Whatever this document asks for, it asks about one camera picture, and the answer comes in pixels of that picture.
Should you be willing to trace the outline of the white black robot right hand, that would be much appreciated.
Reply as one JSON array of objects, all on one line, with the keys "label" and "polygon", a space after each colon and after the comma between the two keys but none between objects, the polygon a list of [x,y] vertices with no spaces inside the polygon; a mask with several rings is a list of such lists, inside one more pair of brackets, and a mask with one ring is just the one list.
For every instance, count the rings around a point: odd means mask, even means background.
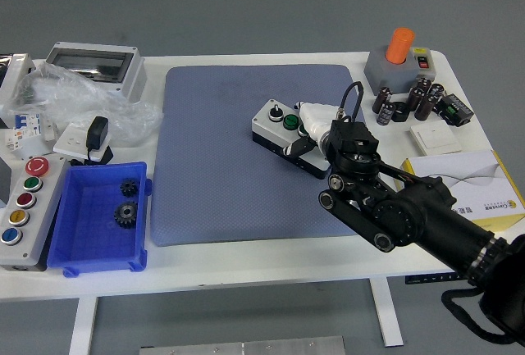
[{"label": "white black robot right hand", "polygon": [[299,105],[299,117],[303,122],[306,136],[300,137],[282,149],[285,157],[296,158],[313,149],[318,149],[327,157],[327,145],[331,132],[331,123],[345,114],[341,107],[302,102]]}]

